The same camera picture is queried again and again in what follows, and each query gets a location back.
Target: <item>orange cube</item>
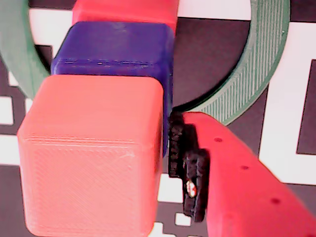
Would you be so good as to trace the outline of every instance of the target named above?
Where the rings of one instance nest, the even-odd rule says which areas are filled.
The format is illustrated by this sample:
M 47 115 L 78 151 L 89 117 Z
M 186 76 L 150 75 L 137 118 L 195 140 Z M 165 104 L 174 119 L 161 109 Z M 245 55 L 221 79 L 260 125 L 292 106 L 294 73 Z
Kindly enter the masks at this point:
M 174 32 L 179 0 L 77 0 L 73 25 L 78 21 L 165 23 Z
M 37 236 L 147 236 L 162 159 L 159 81 L 46 78 L 19 131 L 26 225 Z

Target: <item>white square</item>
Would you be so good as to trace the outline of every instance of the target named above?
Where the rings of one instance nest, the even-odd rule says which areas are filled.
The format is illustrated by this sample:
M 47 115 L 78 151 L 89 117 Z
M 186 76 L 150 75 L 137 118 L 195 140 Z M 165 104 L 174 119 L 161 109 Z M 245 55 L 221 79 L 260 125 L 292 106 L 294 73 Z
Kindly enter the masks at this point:
M 0 96 L 0 124 L 13 124 L 12 98 Z
M 155 222 L 154 227 L 148 237 L 176 237 L 175 235 L 167 235 L 163 233 L 163 224 Z
M 17 136 L 0 135 L 0 165 L 20 165 Z
M 28 113 L 28 111 L 30 110 L 31 106 L 32 106 L 33 101 L 29 98 L 25 99 L 25 114 Z
M 175 224 L 177 226 L 190 226 L 191 225 L 191 217 L 186 216 L 183 213 L 176 213 Z
M 19 85 L 19 83 L 15 79 L 14 75 L 12 74 L 12 72 L 9 72 L 8 79 L 9 79 L 9 85 L 10 86 L 18 86 Z
M 170 178 L 168 174 L 161 174 L 158 201 L 182 203 L 182 180 L 178 178 Z

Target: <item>ribbed surface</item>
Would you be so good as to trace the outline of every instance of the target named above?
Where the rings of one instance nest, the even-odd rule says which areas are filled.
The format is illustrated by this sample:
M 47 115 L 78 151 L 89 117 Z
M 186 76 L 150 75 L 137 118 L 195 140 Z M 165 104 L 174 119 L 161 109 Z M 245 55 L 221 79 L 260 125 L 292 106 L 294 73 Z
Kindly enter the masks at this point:
M 193 109 L 223 124 L 239 117 L 268 85 L 283 53 L 289 0 L 252 1 L 250 33 L 244 53 L 225 85 Z
M 128 236 L 141 231 L 136 229 L 142 187 L 132 147 L 35 145 L 31 153 L 30 170 L 22 178 L 32 176 L 25 183 L 32 190 L 25 189 L 24 195 L 34 200 L 26 201 L 25 208 L 28 227 L 35 233 Z

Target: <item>layered plastic texture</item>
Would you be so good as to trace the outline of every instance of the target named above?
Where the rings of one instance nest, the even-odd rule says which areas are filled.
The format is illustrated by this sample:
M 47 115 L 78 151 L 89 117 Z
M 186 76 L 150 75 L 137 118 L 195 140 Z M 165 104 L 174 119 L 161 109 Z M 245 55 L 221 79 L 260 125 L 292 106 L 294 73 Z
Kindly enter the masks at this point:
M 313 237 L 316 219 L 232 132 L 209 115 L 184 113 L 211 155 L 209 237 Z
M 165 154 L 172 110 L 173 47 L 173 32 L 164 24 L 78 22 L 54 58 L 51 73 L 156 78 L 164 90 Z M 124 94 L 118 93 L 124 100 Z
M 164 23 L 175 33 L 179 0 L 77 0 L 73 24 L 79 21 Z
M 151 232 L 161 173 L 162 100 L 154 78 L 45 79 L 18 131 L 31 233 L 140 237 Z

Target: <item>hole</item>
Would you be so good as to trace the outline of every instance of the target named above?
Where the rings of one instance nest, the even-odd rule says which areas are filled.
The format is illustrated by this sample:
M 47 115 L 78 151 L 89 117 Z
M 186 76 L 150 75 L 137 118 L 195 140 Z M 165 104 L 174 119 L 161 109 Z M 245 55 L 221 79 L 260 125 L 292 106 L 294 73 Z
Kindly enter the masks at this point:
M 220 138 L 220 137 L 215 137 L 215 138 L 214 138 L 214 141 L 215 141 L 215 142 L 222 142 L 222 141 L 223 141 L 223 139 L 222 139 L 222 138 Z
M 273 199 L 271 199 L 271 202 L 272 202 L 273 204 L 275 204 L 275 205 L 278 205 L 278 204 L 281 203 L 281 200 L 274 197 Z

